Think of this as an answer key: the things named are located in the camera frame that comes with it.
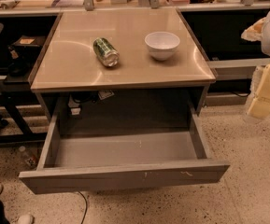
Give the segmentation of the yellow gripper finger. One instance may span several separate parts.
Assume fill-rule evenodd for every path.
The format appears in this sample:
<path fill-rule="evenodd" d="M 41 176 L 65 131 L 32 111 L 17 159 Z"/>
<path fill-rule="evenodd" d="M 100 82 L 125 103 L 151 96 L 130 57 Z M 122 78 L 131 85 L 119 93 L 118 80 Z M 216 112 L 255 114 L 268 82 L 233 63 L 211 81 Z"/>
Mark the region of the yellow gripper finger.
<path fill-rule="evenodd" d="M 257 66 L 251 80 L 250 95 L 246 101 L 246 115 L 265 119 L 270 114 L 270 64 Z"/>

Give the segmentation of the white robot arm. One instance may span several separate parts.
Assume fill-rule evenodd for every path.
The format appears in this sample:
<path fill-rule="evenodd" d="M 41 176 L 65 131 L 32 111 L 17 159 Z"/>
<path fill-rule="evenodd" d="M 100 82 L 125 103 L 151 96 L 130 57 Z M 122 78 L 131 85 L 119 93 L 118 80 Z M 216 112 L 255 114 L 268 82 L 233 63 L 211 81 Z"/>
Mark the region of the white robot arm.
<path fill-rule="evenodd" d="M 270 57 L 270 11 L 246 29 L 241 37 L 260 41 L 263 54 Z M 245 120 L 260 122 L 270 114 L 270 63 L 258 65 L 253 72 L 250 95 L 245 103 Z"/>

